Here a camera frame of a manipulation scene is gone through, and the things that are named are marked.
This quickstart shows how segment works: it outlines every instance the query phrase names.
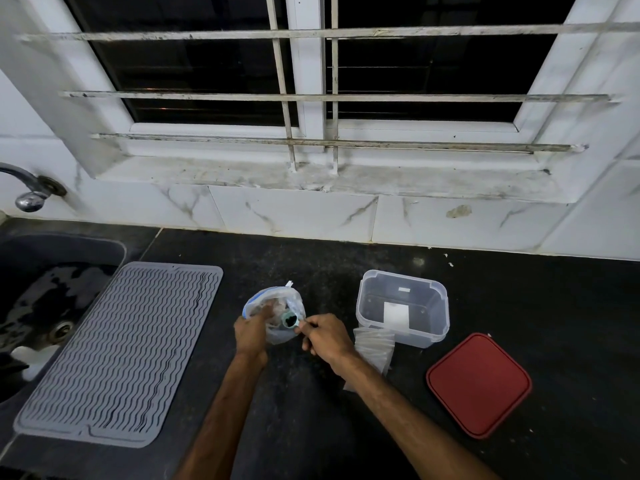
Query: wavy ridge pattern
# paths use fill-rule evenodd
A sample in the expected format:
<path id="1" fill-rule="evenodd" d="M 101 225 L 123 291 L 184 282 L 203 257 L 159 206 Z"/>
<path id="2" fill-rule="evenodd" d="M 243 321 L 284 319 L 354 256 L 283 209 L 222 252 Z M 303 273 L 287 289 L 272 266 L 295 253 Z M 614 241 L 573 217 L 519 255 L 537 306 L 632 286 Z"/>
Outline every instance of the wavy ridge pattern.
<path id="1" fill-rule="evenodd" d="M 221 279 L 217 266 L 123 266 L 13 428 L 26 435 L 133 448 L 151 443 Z"/>

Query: right arm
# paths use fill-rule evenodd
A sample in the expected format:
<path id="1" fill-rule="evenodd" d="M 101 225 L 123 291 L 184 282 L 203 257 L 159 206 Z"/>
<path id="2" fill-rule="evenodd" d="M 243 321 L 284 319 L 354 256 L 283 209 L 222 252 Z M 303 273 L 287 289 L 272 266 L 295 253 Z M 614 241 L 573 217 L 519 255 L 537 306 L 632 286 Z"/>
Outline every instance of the right arm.
<path id="1" fill-rule="evenodd" d="M 356 352 L 335 315 L 302 322 L 302 348 L 331 365 L 386 428 L 421 479 L 497 479 L 484 463 L 418 411 Z"/>

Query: metal bar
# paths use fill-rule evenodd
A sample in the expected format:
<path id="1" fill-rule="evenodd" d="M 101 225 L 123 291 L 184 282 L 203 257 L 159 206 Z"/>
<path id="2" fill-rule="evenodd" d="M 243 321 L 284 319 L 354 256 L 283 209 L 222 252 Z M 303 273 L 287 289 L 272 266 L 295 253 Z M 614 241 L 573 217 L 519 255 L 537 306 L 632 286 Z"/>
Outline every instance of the metal bar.
<path id="1" fill-rule="evenodd" d="M 212 94 L 62 91 L 69 98 L 287 102 L 612 102 L 608 94 Z"/>
<path id="2" fill-rule="evenodd" d="M 331 28 L 338 28 L 338 0 L 331 0 Z M 338 39 L 331 39 L 332 94 L 338 95 Z M 333 101 L 333 139 L 338 139 L 338 101 Z M 338 174 L 338 146 L 333 147 L 332 172 Z"/>
<path id="3" fill-rule="evenodd" d="M 278 29 L 278 18 L 276 16 L 276 5 L 273 0 L 267 0 L 267 12 L 269 14 L 269 28 L 271 30 Z M 280 39 L 273 39 L 273 56 L 276 59 L 276 72 L 278 74 L 278 87 L 280 89 L 280 94 L 287 94 L 287 84 L 284 79 L 284 65 L 282 63 L 282 51 L 280 49 Z M 286 101 L 282 101 L 282 115 L 284 117 L 284 128 L 285 133 L 288 139 L 292 139 L 293 135 L 291 133 L 291 115 L 289 114 L 289 103 Z M 289 165 L 291 166 L 291 171 L 296 172 L 296 152 L 293 148 L 293 145 L 289 145 Z"/>
<path id="4" fill-rule="evenodd" d="M 580 144 L 542 143 L 440 143 L 406 141 L 364 141 L 347 139 L 307 139 L 307 138 L 239 138 L 227 136 L 182 136 L 165 134 L 97 133 L 94 139 L 132 139 L 145 141 L 182 141 L 191 143 L 251 143 L 286 144 L 299 146 L 339 146 L 341 148 L 396 148 L 401 150 L 452 150 L 460 152 L 583 152 L 587 147 Z"/>
<path id="5" fill-rule="evenodd" d="M 85 40 L 238 40 L 284 38 L 404 38 L 458 35 L 553 35 L 601 32 L 640 32 L 640 22 L 568 23 L 565 25 L 457 25 L 449 27 L 391 27 L 372 29 L 233 30 L 201 32 L 96 32 L 23 34 L 23 42 Z"/>

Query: dark window glass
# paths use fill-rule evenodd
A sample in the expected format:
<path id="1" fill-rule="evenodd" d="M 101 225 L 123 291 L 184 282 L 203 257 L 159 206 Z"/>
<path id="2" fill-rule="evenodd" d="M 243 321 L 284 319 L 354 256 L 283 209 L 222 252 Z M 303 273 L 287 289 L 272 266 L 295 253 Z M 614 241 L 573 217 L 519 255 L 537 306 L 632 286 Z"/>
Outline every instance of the dark window glass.
<path id="1" fill-rule="evenodd" d="M 275 0 L 287 28 L 285 0 Z M 66 0 L 85 32 L 268 29 L 265 0 Z M 281 42 L 294 92 L 289 42 Z M 92 42 L 119 91 L 278 94 L 271 40 Z M 124 100 L 138 123 L 284 126 L 279 102 Z M 295 103 L 291 122 L 298 124 Z"/>
<path id="2" fill-rule="evenodd" d="M 564 23 L 575 0 L 339 0 L 339 27 Z M 331 1 L 325 0 L 326 26 Z M 526 94 L 555 35 L 340 40 L 339 92 Z M 331 46 L 326 44 L 331 93 Z M 328 117 L 332 105 L 327 104 Z M 340 103 L 341 118 L 512 122 L 519 103 Z"/>

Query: person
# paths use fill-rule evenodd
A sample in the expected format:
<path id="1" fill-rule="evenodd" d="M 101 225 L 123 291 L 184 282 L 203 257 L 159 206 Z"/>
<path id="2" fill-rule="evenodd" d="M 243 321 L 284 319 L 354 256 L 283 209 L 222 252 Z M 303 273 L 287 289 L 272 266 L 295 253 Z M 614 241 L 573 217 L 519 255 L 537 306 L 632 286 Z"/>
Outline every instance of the person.
<path id="1" fill-rule="evenodd" d="M 264 322 L 271 314 L 267 306 L 250 319 L 236 320 L 236 355 L 174 480 L 230 477 L 253 391 L 267 364 Z M 498 478 L 364 361 L 335 315 L 308 317 L 296 332 L 304 334 L 303 350 L 328 362 L 354 387 L 421 479 Z"/>

